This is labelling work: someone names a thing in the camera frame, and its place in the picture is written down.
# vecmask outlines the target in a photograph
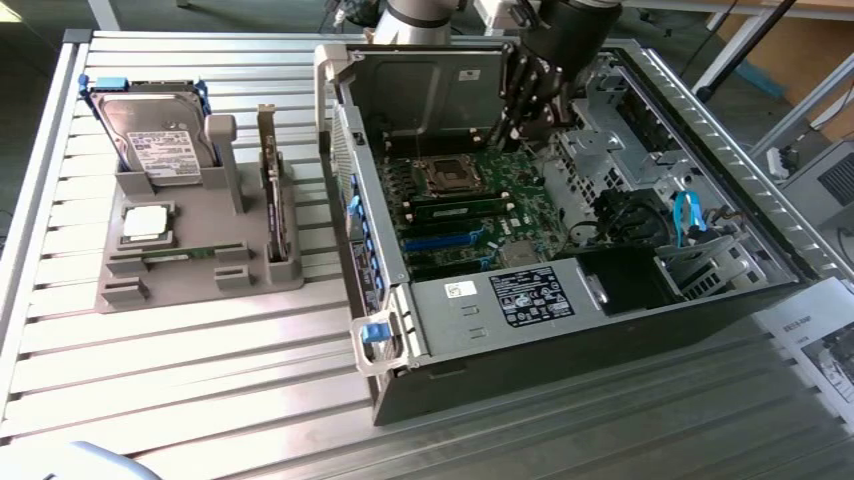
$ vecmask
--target warning label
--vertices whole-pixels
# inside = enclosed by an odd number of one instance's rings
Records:
[[[490,281],[512,327],[575,315],[551,267],[495,275]]]
[[[199,160],[189,133],[129,132],[131,145],[151,178],[199,175]]]

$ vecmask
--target white paper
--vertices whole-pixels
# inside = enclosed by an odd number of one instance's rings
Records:
[[[188,132],[129,132],[128,137],[139,163],[151,178],[200,174]]]
[[[854,295],[830,278],[755,314],[854,425]]]
[[[476,295],[478,289],[475,288],[475,282],[466,281],[458,283],[446,283],[444,292],[448,298],[466,297],[468,295]]]

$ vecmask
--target power supply label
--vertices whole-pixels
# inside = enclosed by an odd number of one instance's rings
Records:
[[[523,327],[575,315],[551,267],[490,277],[492,290],[512,327]]]

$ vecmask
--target hard drive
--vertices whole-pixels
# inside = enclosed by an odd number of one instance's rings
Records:
[[[209,113],[203,82],[128,82],[99,78],[80,93],[119,152],[120,170],[145,172],[152,185],[201,182],[201,168],[219,165],[204,134]]]

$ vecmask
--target side panel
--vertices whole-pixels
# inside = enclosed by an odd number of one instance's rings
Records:
[[[686,347],[798,289],[779,286],[388,376],[376,425],[426,415]]]

